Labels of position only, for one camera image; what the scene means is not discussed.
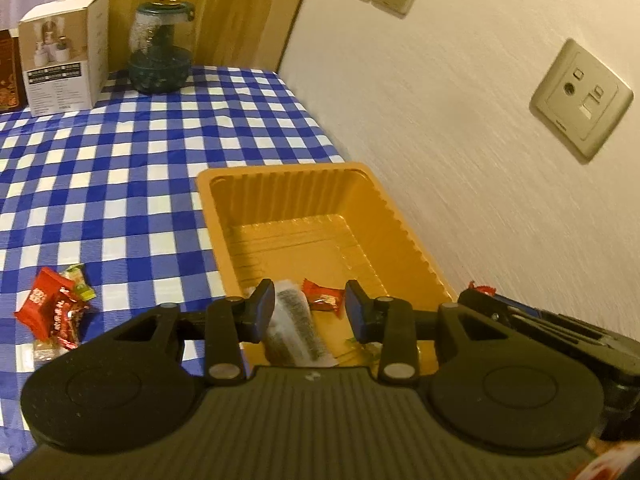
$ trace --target table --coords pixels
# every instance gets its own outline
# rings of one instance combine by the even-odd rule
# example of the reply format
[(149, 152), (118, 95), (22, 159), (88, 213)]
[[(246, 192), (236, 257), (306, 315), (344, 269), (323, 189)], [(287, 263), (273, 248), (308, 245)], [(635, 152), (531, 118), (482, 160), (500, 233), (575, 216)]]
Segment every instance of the table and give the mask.
[[(0, 115), (0, 470), (34, 446), (19, 408), (33, 371), (15, 320), (40, 267), (86, 264), (97, 293), (84, 340), (158, 303), (223, 295), (194, 177), (211, 167), (341, 162), (273, 72), (196, 67), (180, 92), (143, 96), (111, 75), (95, 108)], [(202, 373), (188, 342), (184, 367)]]

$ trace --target transparent plastic bag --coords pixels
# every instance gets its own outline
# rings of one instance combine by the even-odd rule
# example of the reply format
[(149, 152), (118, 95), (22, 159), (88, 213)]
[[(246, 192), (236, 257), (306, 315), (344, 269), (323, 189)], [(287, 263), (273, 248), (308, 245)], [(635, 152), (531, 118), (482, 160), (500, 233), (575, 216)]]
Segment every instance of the transparent plastic bag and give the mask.
[(300, 287), (289, 280), (276, 282), (276, 303), (263, 340), (268, 361), (276, 366), (322, 367), (338, 364), (318, 335)]
[(68, 350), (60, 346), (54, 338), (44, 341), (36, 339), (33, 342), (33, 369), (37, 370), (43, 364), (53, 361), (53, 359), (60, 357), (66, 352), (68, 352)]

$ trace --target glass jar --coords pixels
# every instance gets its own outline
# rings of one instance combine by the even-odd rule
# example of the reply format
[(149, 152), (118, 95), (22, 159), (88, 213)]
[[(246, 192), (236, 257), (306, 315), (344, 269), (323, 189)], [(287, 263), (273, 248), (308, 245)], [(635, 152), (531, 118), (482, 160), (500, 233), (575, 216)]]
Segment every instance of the glass jar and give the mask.
[(173, 92), (191, 72), (195, 7), (179, 0), (145, 2), (129, 35), (129, 78), (145, 94)]

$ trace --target red candy wrapper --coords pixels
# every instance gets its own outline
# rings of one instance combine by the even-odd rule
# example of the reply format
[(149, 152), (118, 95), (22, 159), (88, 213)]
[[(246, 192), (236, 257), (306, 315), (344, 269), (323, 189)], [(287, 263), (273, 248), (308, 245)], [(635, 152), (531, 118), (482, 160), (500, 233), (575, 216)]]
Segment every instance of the red candy wrapper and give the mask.
[(476, 285), (476, 282), (473, 281), (469, 282), (469, 286), (467, 288), (472, 288), (491, 297), (494, 297), (496, 292), (495, 287), (489, 285)]
[(78, 348), (80, 344), (78, 326), (87, 305), (78, 300), (68, 288), (60, 288), (53, 303), (52, 336), (68, 350)]
[(606, 453), (589, 462), (579, 472), (569, 476), (568, 480), (617, 480), (638, 478), (636, 461), (640, 458), (640, 442), (619, 442)]
[(305, 279), (302, 283), (302, 292), (311, 310), (333, 311), (337, 317), (341, 316), (344, 290), (316, 285)]
[(36, 339), (45, 340), (53, 328), (54, 295), (60, 288), (72, 290), (74, 282), (43, 267), (20, 310), (14, 313), (18, 321), (29, 327)]

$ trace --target wrapped candy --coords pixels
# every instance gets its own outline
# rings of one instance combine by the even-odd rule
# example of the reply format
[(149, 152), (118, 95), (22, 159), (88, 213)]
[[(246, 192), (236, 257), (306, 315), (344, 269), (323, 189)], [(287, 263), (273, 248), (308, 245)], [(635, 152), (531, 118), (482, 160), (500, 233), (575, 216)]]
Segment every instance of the wrapped candy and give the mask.
[(337, 317), (340, 317), (342, 302), (344, 301), (344, 290), (320, 286), (311, 280), (305, 279), (302, 283), (302, 292), (306, 296), (311, 310), (334, 312)]
[(74, 282), (63, 278), (49, 267), (43, 267), (36, 276), (27, 299), (14, 316), (29, 327), (36, 339), (45, 340), (53, 328), (54, 295), (60, 288), (72, 290), (73, 287)]
[(477, 290), (478, 292), (482, 292), (483, 294), (491, 297), (495, 296), (496, 293), (495, 287), (489, 285), (476, 285), (476, 282), (473, 280), (469, 282), (469, 286), (467, 288), (472, 288), (473, 290)]
[(78, 348), (80, 336), (78, 327), (87, 305), (79, 301), (68, 289), (60, 288), (53, 298), (52, 336), (68, 350)]
[(67, 267), (62, 275), (75, 283), (73, 292), (83, 301), (89, 301), (95, 298), (95, 291), (86, 283), (84, 278), (83, 264), (75, 264)]

